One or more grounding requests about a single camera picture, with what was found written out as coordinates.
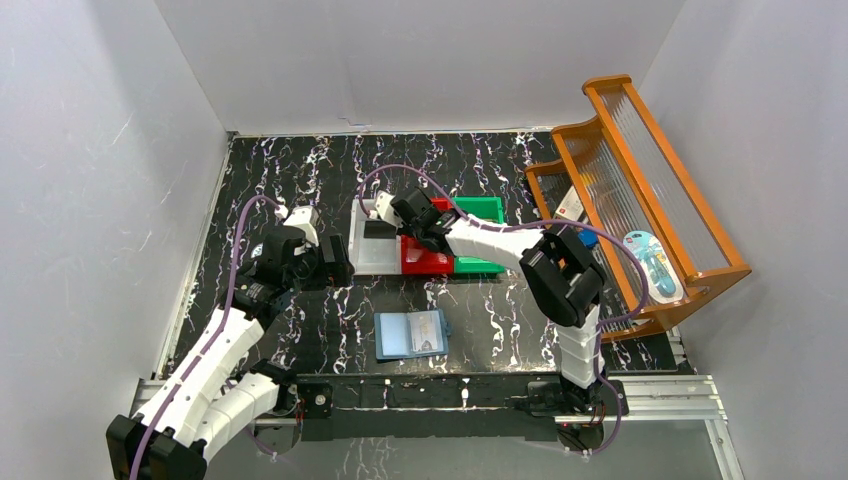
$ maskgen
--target black marble table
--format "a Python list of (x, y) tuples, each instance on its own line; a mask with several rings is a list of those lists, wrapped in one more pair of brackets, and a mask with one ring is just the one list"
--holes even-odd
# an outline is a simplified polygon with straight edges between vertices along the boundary
[[(173, 352), (181, 361), (209, 321), (226, 288), (235, 224), (244, 202), (264, 193), (292, 207), (314, 205), (319, 234), (347, 239), (354, 189), (374, 168), (406, 163), (423, 169), (457, 196), (499, 196), (510, 224), (538, 219), (524, 184), (524, 168), (558, 158), (547, 133), (369, 135), (238, 138), (232, 143), (191, 304)], [(390, 171), (367, 186), (390, 192), (426, 184)], [(258, 206), (249, 218), (243, 255), (276, 219)], [(378, 363), (374, 313), (441, 308), (453, 327), (448, 355)], [(603, 316), (620, 313), (609, 299)], [(354, 277), (343, 289), (296, 294), (265, 337), (242, 360), (271, 358), (299, 373), (475, 373), (554, 371), (556, 335), (526, 283), (514, 273), (497, 277)], [(612, 371), (676, 368), (665, 335), (604, 345)]]

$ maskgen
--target gray floor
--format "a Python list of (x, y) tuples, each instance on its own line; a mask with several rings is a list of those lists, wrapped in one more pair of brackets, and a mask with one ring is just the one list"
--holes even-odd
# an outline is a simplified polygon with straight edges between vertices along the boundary
[[(268, 433), (263, 438), (273, 441)], [(721, 475), (704, 422), (680, 421), (627, 422), (610, 449), (588, 462), (564, 456), (557, 443), (519, 438), (390, 437), (300, 443), (271, 463), (239, 435), (215, 457), (206, 478), (697, 480)]]

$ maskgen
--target cable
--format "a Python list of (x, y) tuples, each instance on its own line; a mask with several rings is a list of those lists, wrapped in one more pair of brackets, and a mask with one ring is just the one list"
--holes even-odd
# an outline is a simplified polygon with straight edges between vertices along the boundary
[[(467, 220), (472, 225), (479, 227), (483, 230), (487, 230), (487, 231), (491, 231), (491, 232), (514, 232), (516, 230), (523, 230), (523, 229), (530, 229), (530, 228), (541, 228), (541, 227), (545, 227), (547, 225), (565, 225), (565, 226), (570, 226), (570, 227), (583, 228), (585, 230), (588, 230), (588, 231), (594, 233), (595, 235), (598, 235), (600, 237), (605, 238), (610, 243), (615, 245), (619, 250), (621, 250), (625, 254), (625, 256), (627, 256), (627, 259), (630, 260), (630, 262), (635, 267), (636, 273), (639, 275), (639, 281), (640, 281), (640, 284), (641, 284), (641, 287), (642, 287), (642, 296), (639, 298), (639, 304), (636, 305), (636, 308), (625, 313), (624, 315), (619, 315), (617, 317), (613, 317), (613, 318), (606, 319), (606, 320), (598, 320), (598, 328), (597, 328), (597, 333), (596, 333), (596, 337), (598, 339), (600, 338), (601, 334), (603, 333), (603, 327), (605, 327), (607, 325), (611, 325), (613, 323), (626, 322), (626, 321), (630, 320), (631, 318), (635, 317), (636, 315), (638, 315), (639, 312), (641, 312), (642, 309), (645, 308), (645, 305), (647, 305), (647, 303), (648, 303), (648, 276), (645, 274), (645, 269), (642, 268), (642, 264), (639, 262), (639, 259), (636, 258), (635, 255), (633, 255), (633, 252), (631, 252), (621, 242), (621, 240), (613, 237), (612, 235), (605, 232), (604, 230), (593, 227), (592, 225), (580, 223), (580, 222), (574, 222), (574, 221), (571, 221), (571, 220), (559, 219), (559, 218), (549, 219), (549, 220), (538, 220), (538, 221), (535, 221), (535, 222), (524, 223), (524, 224), (521, 224), (521, 225), (512, 225), (512, 226), (508, 226), (508, 227), (505, 227), (505, 228), (495, 227), (493, 225), (487, 225), (485, 223), (478, 222), (474, 218), (469, 217), (467, 213), (465, 213), (461, 208), (459, 208), (459, 206), (456, 204), (456, 202), (454, 202), (454, 200), (450, 197), (450, 195), (448, 195), (448, 193), (445, 191), (445, 189), (442, 188), (442, 186), (439, 185), (435, 180), (433, 180), (432, 178), (427, 176), (427, 174), (422, 172), (421, 170), (418, 170), (417, 168), (414, 168), (414, 167), (410, 167), (409, 165), (402, 165), (402, 164), (383, 165), (381, 167), (378, 167), (378, 168), (372, 170), (371, 173), (369, 173), (368, 175), (365, 176), (364, 179), (362, 179), (362, 183), (359, 184), (359, 188), (357, 189), (357, 199), (359, 200), (359, 208), (362, 209), (362, 211), (365, 213), (366, 216), (370, 216), (370, 212), (368, 211), (367, 208), (365, 208), (365, 201), (364, 201), (364, 198), (363, 198), (363, 196), (365, 194), (365, 185), (368, 182), (368, 180), (374, 178), (378, 173), (382, 172), (383, 170), (388, 170), (390, 168), (399, 168), (399, 169), (407, 170), (407, 171), (410, 171), (410, 172), (418, 175), (419, 177), (423, 178), (424, 180), (426, 180), (430, 184), (431, 187), (433, 187), (433, 189), (435, 189), (437, 192), (439, 192), (439, 194), (442, 197), (444, 197), (448, 200), (448, 202), (456, 210), (456, 212), (459, 214), (459, 216), (462, 219)], [(598, 448), (596, 448), (594, 450), (590, 450), (589, 453), (599, 453), (599, 452), (606, 450), (610, 446), (610, 444), (612, 444), (612, 442), (615, 440), (615, 437), (618, 435), (618, 431), (621, 427), (621, 408), (622, 408), (621, 407), (621, 398), (619, 397), (618, 390), (615, 389), (615, 387), (612, 385), (612, 383), (610, 383), (609, 380), (602, 377), (601, 374), (600, 374), (600, 365), (599, 365), (600, 354), (601, 354), (601, 342), (599, 340), (596, 340), (595, 341), (595, 352), (593, 354), (594, 361), (592, 362), (592, 366), (593, 366), (593, 369), (594, 369), (595, 377), (598, 378), (598, 380), (600, 380), (601, 383), (605, 387), (610, 389), (610, 391), (613, 393), (613, 397), (615, 398), (615, 405), (616, 405), (615, 427), (613, 427), (613, 431), (610, 434), (610, 436), (606, 439), (606, 441), (603, 444), (601, 444)]]
[[(227, 318), (230, 315), (230, 307), (233, 304), (233, 294), (235, 293), (236, 286), (236, 270), (238, 270), (238, 262), (239, 262), (239, 248), (241, 247), (241, 237), (244, 232), (244, 224), (247, 221), (247, 214), (250, 210), (250, 207), (253, 206), (258, 201), (265, 201), (270, 203), (274, 207), (277, 207), (277, 202), (274, 201), (270, 197), (266, 197), (265, 195), (256, 195), (251, 197), (250, 200), (244, 206), (244, 209), (241, 211), (241, 215), (239, 216), (238, 226), (236, 227), (236, 234), (233, 237), (233, 258), (230, 263), (230, 279), (227, 285), (227, 298), (224, 301), (224, 315), (221, 318), (221, 324), (218, 325), (218, 328), (212, 334), (212, 337), (209, 338), (209, 341), (206, 342), (200, 349), (200, 354), (204, 355), (206, 352), (212, 348), (212, 345), (215, 343), (215, 340), (221, 335), (224, 331), (224, 327), (227, 325)], [(188, 364), (185, 372), (180, 376), (180, 381), (174, 385), (174, 388), (171, 389), (171, 393), (165, 397), (165, 401), (162, 402), (162, 405), (159, 407), (159, 410), (153, 415), (153, 419), (150, 420), (150, 423), (147, 425), (147, 428), (144, 430), (144, 434), (141, 436), (141, 441), (138, 443), (138, 449), (135, 451), (135, 457), (133, 458), (132, 467), (130, 468), (130, 478), (129, 480), (138, 480), (138, 472), (141, 469), (141, 459), (144, 456), (144, 450), (147, 448), (147, 443), (150, 442), (150, 437), (153, 435), (153, 431), (156, 429), (156, 424), (159, 423), (159, 420), (162, 419), (162, 416), (165, 414), (165, 410), (168, 408), (168, 405), (174, 400), (177, 395), (177, 392), (180, 391), (180, 386), (183, 382), (188, 379), (188, 376), (194, 371), (197, 364), (200, 363), (201, 356), (195, 356), (192, 359), (191, 363)]]

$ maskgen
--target metal frame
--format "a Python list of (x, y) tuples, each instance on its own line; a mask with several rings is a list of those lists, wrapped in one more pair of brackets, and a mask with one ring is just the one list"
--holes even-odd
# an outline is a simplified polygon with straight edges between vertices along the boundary
[[(611, 379), (622, 382), (627, 395), (630, 414), (622, 417), (623, 421), (703, 420), (722, 478), (744, 478), (727, 430), (727, 414), (712, 375), (634, 375), (612, 376)], [(131, 411), (137, 411), (164, 384), (160, 380), (141, 380)], [(566, 415), (554, 418), (558, 423), (585, 420), (585, 417)], [(614, 422), (615, 418), (605, 421)], [(263, 416), (256, 419), (255, 424), (260, 428), (290, 427), (295, 425), (295, 421)]]

